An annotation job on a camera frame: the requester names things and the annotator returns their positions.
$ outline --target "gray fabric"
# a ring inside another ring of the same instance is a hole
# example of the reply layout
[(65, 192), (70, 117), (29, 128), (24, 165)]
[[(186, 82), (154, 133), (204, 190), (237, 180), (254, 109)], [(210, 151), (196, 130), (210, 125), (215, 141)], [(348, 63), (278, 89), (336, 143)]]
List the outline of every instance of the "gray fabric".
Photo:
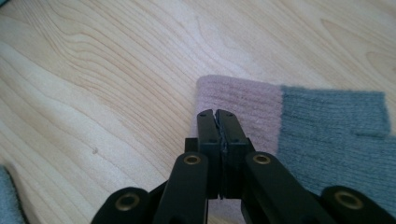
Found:
[(283, 87), (277, 157), (308, 190), (357, 189), (396, 216), (396, 138), (381, 92)]
[(17, 192), (6, 168), (0, 166), (0, 224), (21, 223), (24, 221)]

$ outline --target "cloth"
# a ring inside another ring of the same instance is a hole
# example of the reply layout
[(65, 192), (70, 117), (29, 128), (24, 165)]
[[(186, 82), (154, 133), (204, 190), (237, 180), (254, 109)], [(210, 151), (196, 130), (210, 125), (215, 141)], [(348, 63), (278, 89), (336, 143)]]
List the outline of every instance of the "cloth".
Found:
[[(396, 138), (389, 135), (382, 92), (308, 90), (222, 76), (201, 77), (197, 89), (195, 114), (234, 113), (256, 150), (277, 156), (306, 189), (320, 194), (329, 186), (350, 187), (396, 216)], [(244, 223), (235, 201), (210, 201), (209, 214)]]
[(0, 224), (22, 224), (17, 192), (6, 168), (0, 166)]

